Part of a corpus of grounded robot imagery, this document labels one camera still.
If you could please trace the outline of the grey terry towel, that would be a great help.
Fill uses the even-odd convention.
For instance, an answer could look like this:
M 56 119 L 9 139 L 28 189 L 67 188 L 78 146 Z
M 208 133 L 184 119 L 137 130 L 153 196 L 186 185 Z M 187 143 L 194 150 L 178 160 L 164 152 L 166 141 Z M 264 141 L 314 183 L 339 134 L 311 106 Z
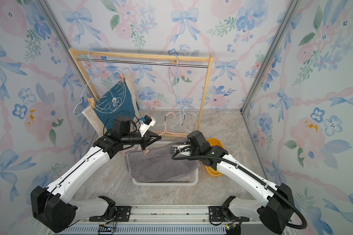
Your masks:
M 125 166 L 128 173 L 139 183 L 167 182 L 185 177 L 199 168 L 197 161 L 172 160 L 172 146 L 187 143 L 186 138 L 179 139 L 162 148 L 131 150 L 126 153 Z

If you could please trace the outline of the light blue wire hanger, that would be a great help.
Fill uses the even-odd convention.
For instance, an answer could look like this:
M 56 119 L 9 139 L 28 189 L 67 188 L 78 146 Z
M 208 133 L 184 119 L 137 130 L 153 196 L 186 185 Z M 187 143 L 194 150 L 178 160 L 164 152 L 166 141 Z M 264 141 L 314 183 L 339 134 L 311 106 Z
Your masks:
M 172 73 L 171 68 L 169 67 L 168 68 L 168 79 L 169 79 L 169 83 L 172 88 L 173 95 L 176 99 L 176 105 L 178 108 L 180 125 L 183 126 L 184 122 L 185 122 L 186 113 L 184 110 L 184 102 L 182 101 L 182 98 L 180 95 L 180 89 L 179 89 L 179 85 L 178 85 L 179 59 L 178 59 L 177 54 L 175 54 L 175 58 L 176 58 L 176 71 L 175 71 L 175 73 Z M 174 76 L 175 85 L 173 85 L 173 82 L 171 80 L 172 76 Z

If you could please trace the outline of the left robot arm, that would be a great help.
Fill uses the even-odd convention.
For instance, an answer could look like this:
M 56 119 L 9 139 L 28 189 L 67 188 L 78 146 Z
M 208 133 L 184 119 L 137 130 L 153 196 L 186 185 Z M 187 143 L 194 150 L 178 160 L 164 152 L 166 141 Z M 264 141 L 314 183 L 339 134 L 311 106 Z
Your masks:
M 114 200 L 99 196 L 91 200 L 76 201 L 74 194 L 82 184 L 103 164 L 112 159 L 118 152 L 139 145 L 142 150 L 161 140 L 161 136 L 150 131 L 155 119 L 145 115 L 139 120 L 139 128 L 131 131 L 136 124 L 130 117 L 119 116 L 102 137 L 93 143 L 73 167 L 46 187 L 36 187 L 30 193 L 32 214 L 35 219 L 60 233 L 74 223 L 99 217 L 107 222 L 115 219 L 118 212 Z

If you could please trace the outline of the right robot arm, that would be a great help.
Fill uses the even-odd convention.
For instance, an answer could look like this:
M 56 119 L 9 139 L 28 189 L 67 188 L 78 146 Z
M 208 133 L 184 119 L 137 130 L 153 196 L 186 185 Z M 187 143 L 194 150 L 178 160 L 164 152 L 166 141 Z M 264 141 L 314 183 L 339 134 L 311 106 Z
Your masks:
M 229 154 L 223 147 L 211 145 L 202 132 L 187 136 L 187 144 L 171 147 L 172 159 L 201 161 L 239 184 L 254 198 L 254 203 L 242 203 L 229 197 L 224 208 L 232 218 L 258 219 L 275 234 L 282 234 L 286 227 L 303 230 L 308 222 L 296 208 L 292 191 L 286 184 L 277 185 L 255 174 Z

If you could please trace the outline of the white perforated plastic basket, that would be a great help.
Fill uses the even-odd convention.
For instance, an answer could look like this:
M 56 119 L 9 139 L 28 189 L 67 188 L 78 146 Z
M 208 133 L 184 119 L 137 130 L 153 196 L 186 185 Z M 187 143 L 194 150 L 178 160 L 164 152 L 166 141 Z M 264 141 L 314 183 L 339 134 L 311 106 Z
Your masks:
M 148 146 L 148 149 L 157 149 L 157 148 L 161 148 L 164 147 L 168 144 L 170 144 L 170 141 L 158 141 L 150 146 Z M 196 168 L 195 171 L 193 171 L 192 173 L 172 180 L 172 181 L 164 181 L 164 182 L 150 182 L 150 183 L 143 183 L 143 182 L 137 182 L 134 178 L 132 178 L 132 182 L 133 184 L 137 185 L 137 186 L 194 186 L 198 183 L 199 180 L 199 168 Z

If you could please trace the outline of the dark teal patterned towel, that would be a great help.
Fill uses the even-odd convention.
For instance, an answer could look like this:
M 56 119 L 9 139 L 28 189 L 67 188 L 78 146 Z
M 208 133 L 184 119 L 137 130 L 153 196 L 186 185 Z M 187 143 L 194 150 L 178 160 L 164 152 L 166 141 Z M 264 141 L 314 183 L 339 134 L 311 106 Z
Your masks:
M 140 109 L 133 89 L 126 82 L 119 81 L 100 99 L 95 102 L 94 111 L 105 129 L 111 129 L 114 120 L 119 116 L 127 116 L 135 120 Z

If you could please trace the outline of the beige towel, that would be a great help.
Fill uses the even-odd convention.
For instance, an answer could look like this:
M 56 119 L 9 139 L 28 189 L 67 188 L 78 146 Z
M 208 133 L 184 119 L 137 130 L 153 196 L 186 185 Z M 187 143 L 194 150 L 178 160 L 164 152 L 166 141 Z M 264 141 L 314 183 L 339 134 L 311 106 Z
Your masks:
M 130 73 L 126 72 L 124 73 L 125 81 L 128 87 L 133 89 L 133 95 L 135 95 L 134 87 L 133 87 L 133 82 L 131 79 Z M 97 117 L 95 111 L 93 111 L 93 108 L 88 106 L 83 110 L 83 115 L 87 118 L 87 120 L 92 124 L 93 128 L 96 130 L 97 134 L 99 137 L 103 136 L 104 132 L 107 131 L 108 129 L 105 129 L 104 124 L 100 121 L 100 119 Z

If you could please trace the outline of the orange clothespin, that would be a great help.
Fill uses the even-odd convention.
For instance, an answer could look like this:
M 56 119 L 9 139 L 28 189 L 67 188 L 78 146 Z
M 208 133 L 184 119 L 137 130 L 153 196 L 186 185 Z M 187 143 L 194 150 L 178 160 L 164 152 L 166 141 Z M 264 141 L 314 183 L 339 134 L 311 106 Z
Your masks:
M 94 99 L 94 98 L 88 98 L 87 100 L 88 100 L 90 106 L 91 106 L 93 109 L 95 109 L 95 108 L 96 108 L 95 99 Z

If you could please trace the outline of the pink clothespin on teal towel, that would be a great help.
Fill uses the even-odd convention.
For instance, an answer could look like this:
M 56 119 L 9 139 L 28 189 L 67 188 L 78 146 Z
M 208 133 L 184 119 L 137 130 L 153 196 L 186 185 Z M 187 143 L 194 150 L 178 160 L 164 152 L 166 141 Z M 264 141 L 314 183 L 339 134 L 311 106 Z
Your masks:
M 125 77 L 124 77 L 124 74 L 123 74 L 123 73 L 119 73 L 119 74 L 118 74 L 118 77 L 119 77 L 119 79 L 120 79 L 120 81 L 121 81 L 122 83 L 125 83 Z

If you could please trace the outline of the metal hanging rod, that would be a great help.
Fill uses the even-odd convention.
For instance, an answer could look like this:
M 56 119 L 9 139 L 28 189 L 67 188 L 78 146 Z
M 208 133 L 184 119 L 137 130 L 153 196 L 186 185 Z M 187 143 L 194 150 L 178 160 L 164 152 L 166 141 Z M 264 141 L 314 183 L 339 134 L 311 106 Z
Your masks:
M 78 58 L 77 61 L 83 62 L 103 62 L 103 63 L 117 63 L 117 64 L 132 64 L 132 65 L 154 65 L 154 66 L 171 66 L 171 67 L 187 67 L 187 68 L 209 68 L 208 65 L 190 65 L 180 63 L 160 63 L 160 62 L 138 62 L 138 61 L 122 61 L 122 60 L 103 60 L 103 59 L 86 59 Z

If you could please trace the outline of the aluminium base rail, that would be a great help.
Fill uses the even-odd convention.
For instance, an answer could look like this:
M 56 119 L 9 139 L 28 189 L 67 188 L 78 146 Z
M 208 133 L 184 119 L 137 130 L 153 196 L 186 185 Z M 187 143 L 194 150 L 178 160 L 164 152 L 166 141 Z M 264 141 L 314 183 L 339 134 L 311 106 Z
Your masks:
M 213 220 L 208 205 L 119 206 L 116 219 L 85 218 L 61 232 L 63 235 L 227 235 L 236 225 Z

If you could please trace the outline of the wooden clothes rack frame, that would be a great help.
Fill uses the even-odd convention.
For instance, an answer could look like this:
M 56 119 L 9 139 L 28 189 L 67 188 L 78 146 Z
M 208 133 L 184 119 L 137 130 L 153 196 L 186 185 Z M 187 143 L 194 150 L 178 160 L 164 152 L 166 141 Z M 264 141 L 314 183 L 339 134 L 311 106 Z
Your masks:
M 87 55 L 88 56 L 88 51 L 79 51 L 74 48 L 69 48 L 68 52 L 74 61 L 77 69 L 81 73 L 84 81 L 89 81 L 91 78 L 86 72 L 86 69 L 83 67 L 82 61 L 77 61 L 78 58 L 81 58 L 82 55 Z M 117 58 L 129 58 L 129 59 L 135 59 L 135 61 L 138 62 L 160 62 L 160 63 L 173 63 L 175 64 L 176 58 L 175 56 L 171 55 L 156 55 L 156 54 L 136 54 L 136 53 L 119 53 L 119 52 L 91 52 L 90 56 L 106 56 L 106 57 L 117 57 Z M 207 96 L 207 87 L 209 84 L 209 78 L 211 74 L 211 69 L 212 69 L 212 64 L 213 64 L 213 56 L 210 55 L 209 57 L 194 57 L 194 56 L 181 56 L 178 58 L 180 64 L 190 64 L 190 65 L 208 65 L 209 68 L 207 68 L 207 74 L 205 77 L 205 84 L 204 84 L 204 91 L 203 91 L 203 96 L 202 96 L 202 101 L 200 105 L 200 110 L 199 110 L 199 116 L 196 122 L 196 130 L 200 129 L 201 122 L 202 122 L 202 117 L 203 117 L 203 112 L 204 112 L 204 105 L 205 105 L 205 100 Z M 94 99 L 99 99 L 100 96 L 95 88 L 95 86 L 89 86 L 88 87 L 91 93 L 93 94 Z

